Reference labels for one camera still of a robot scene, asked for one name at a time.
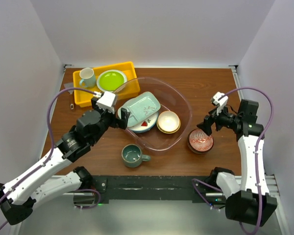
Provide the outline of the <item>light blue rectangular dish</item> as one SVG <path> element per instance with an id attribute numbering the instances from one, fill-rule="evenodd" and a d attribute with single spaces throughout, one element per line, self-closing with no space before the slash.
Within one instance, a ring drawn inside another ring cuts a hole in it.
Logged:
<path id="1" fill-rule="evenodd" d="M 119 117 L 121 117 L 121 108 L 125 108 L 127 112 L 130 112 L 127 127 L 132 127 L 158 112 L 161 108 L 161 104 L 151 92 L 144 92 L 125 102 L 124 105 L 118 109 Z"/>

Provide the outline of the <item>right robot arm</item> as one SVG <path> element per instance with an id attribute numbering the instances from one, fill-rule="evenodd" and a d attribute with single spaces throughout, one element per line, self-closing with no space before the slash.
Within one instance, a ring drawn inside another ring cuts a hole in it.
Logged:
<path id="1" fill-rule="evenodd" d="M 230 113 L 227 99 L 212 99 L 215 108 L 197 125 L 205 134 L 225 127 L 236 135 L 241 155 L 241 182 L 237 183 L 232 170 L 215 167 L 205 181 L 213 192 L 224 194 L 225 215 L 230 220 L 262 227 L 277 208 L 277 200 L 270 196 L 263 166 L 264 127 L 257 124 L 259 104 L 243 99 L 237 114 Z"/>

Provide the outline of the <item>watermelon pattern plate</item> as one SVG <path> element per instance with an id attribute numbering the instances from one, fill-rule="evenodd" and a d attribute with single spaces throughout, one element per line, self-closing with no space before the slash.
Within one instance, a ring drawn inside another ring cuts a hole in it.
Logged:
<path id="1" fill-rule="evenodd" d="M 135 126 L 128 127 L 128 129 L 132 131 L 133 133 L 144 133 L 149 131 L 152 127 L 154 127 L 156 122 L 157 122 L 156 119 L 155 120 L 147 119 Z"/>
<path id="2" fill-rule="evenodd" d="M 159 112 L 156 112 L 152 114 L 151 116 L 149 116 L 148 118 L 146 118 L 145 120 L 143 120 L 142 122 L 140 122 L 139 124 L 133 127 L 129 127 L 128 129 L 135 133 L 146 132 L 150 130 L 156 124 L 158 116 L 159 116 Z"/>

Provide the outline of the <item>dark bowl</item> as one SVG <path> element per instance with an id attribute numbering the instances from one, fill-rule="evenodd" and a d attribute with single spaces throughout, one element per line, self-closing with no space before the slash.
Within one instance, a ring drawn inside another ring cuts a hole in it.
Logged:
<path id="1" fill-rule="evenodd" d="M 170 132 L 178 127 L 180 119 L 175 112 L 164 111 L 159 115 L 157 121 L 163 130 Z"/>

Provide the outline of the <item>teal ceramic mug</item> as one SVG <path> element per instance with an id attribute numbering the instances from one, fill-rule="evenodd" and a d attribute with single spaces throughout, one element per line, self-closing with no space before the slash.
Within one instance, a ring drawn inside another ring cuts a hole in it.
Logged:
<path id="1" fill-rule="evenodd" d="M 139 146 L 135 144 L 129 144 L 122 150 L 122 162 L 126 167 L 136 168 L 142 164 L 142 162 L 149 162 L 151 156 L 142 153 Z"/>

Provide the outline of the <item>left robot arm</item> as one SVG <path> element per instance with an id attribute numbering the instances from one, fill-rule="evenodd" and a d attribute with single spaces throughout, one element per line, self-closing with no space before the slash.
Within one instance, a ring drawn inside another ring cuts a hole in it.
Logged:
<path id="1" fill-rule="evenodd" d="M 92 177 L 84 167 L 75 168 L 54 186 L 46 181 L 55 173 L 90 152 L 108 128 L 126 129 L 130 112 L 115 113 L 115 101 L 92 98 L 92 109 L 86 111 L 50 151 L 23 174 L 8 183 L 0 183 L 0 209 L 7 223 L 16 225 L 27 219 L 34 208 L 52 197 L 79 190 L 87 192 Z"/>

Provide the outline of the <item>yellow blue patterned bowl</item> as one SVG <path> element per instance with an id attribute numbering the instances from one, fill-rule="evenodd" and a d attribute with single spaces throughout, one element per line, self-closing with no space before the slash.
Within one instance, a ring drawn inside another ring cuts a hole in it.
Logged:
<path id="1" fill-rule="evenodd" d="M 180 129 L 180 126 L 181 126 L 181 122 L 179 122 L 179 125 L 178 125 L 178 127 L 177 127 L 175 130 L 168 132 L 168 131 L 163 130 L 163 129 L 160 127 L 158 121 L 157 121 L 156 124 L 157 124 L 157 128 L 158 128 L 162 133 L 165 133 L 165 134 L 173 134 L 173 133 L 177 132 L 177 131 Z"/>

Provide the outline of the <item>red brown bottom bowl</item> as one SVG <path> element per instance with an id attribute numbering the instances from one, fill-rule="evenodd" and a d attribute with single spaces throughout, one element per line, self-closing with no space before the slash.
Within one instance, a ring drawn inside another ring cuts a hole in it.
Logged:
<path id="1" fill-rule="evenodd" d="M 206 135 L 200 129 L 192 130 L 187 137 L 189 149 L 196 154 L 205 154 L 214 146 L 214 138 L 212 135 Z"/>

